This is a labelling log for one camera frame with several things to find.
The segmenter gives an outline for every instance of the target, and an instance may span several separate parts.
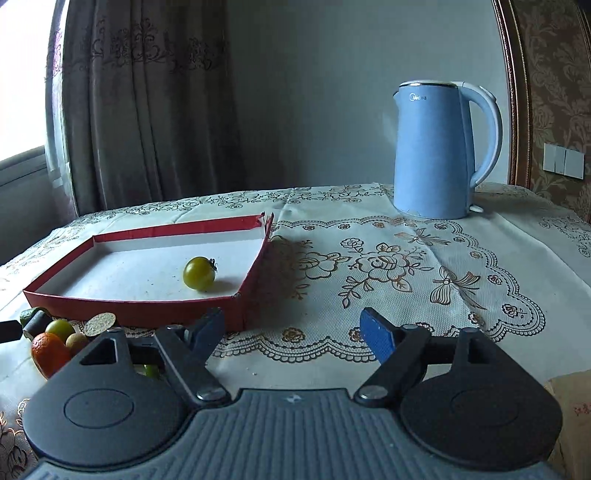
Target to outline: window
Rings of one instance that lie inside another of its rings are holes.
[[[47,45],[55,0],[0,0],[0,162],[45,143]]]

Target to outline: blue electric kettle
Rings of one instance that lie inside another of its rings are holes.
[[[502,143],[501,113],[495,97],[466,82],[415,80],[394,94],[398,141],[394,206],[424,218],[457,219],[472,209],[474,187],[494,168]],[[475,171],[470,104],[486,115],[488,152]]]

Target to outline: patterned wallpaper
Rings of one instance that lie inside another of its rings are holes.
[[[530,188],[591,220],[589,24],[575,0],[513,0],[532,109]],[[585,180],[542,170],[544,143],[579,150]]]

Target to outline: kettle base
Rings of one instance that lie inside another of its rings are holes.
[[[464,212],[463,215],[451,215],[451,216],[425,216],[425,215],[421,215],[420,213],[418,213],[416,210],[402,210],[400,208],[398,208],[396,206],[395,203],[393,203],[394,208],[396,208],[396,210],[398,210],[400,213],[404,214],[404,215],[408,215],[411,217],[415,217],[415,218],[421,218],[424,220],[459,220],[460,218],[465,218],[468,216],[469,211],[466,209],[466,211]]]

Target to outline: curtain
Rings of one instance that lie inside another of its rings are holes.
[[[245,188],[224,0],[57,0],[47,167],[62,220]]]

